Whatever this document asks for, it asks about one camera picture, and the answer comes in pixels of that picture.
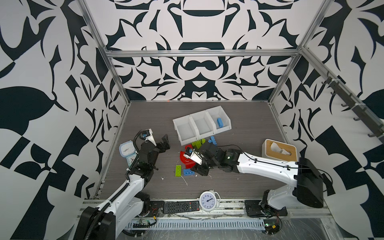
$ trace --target black remote control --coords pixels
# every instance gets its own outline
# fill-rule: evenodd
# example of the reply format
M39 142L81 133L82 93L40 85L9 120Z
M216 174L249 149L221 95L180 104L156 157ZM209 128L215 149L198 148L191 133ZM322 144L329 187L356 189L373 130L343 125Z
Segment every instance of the black remote control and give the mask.
M181 212L195 212L200 210L199 201L190 202L166 202L164 214L177 214Z

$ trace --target alarm clock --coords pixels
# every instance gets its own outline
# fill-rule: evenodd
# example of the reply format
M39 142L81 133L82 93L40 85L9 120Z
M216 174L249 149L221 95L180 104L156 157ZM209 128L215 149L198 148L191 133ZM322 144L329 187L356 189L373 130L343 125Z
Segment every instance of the alarm clock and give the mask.
M203 192L199 198L200 206L205 212L210 212L215 209L215 207L219 207L220 201L220 195L213 190Z

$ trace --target wall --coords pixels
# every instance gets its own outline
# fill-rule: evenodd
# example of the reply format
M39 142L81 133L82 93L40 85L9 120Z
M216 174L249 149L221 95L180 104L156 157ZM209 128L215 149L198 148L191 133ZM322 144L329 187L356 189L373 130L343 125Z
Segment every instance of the wall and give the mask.
M87 0L110 50L296 48L321 2ZM131 100L266 100L289 62L285 59L129 58L116 59L115 65Z
M382 119L383 7L336 0L309 44ZM331 175L324 199L338 225L360 240L384 237L384 145L322 81L302 57L274 103L279 120L300 155Z
M57 239L95 182L125 103L73 0L0 3L2 239Z

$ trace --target tissue box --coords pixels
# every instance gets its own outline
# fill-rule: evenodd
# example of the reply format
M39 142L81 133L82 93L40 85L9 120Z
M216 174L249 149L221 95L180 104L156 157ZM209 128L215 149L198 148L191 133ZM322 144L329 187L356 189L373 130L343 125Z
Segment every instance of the tissue box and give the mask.
M277 146L271 149L271 146L273 143L277 144ZM289 152L290 155L280 153L282 149ZM297 162L297 149L294 145L274 141L271 139L266 139L262 146L262 157L274 159L274 160Z

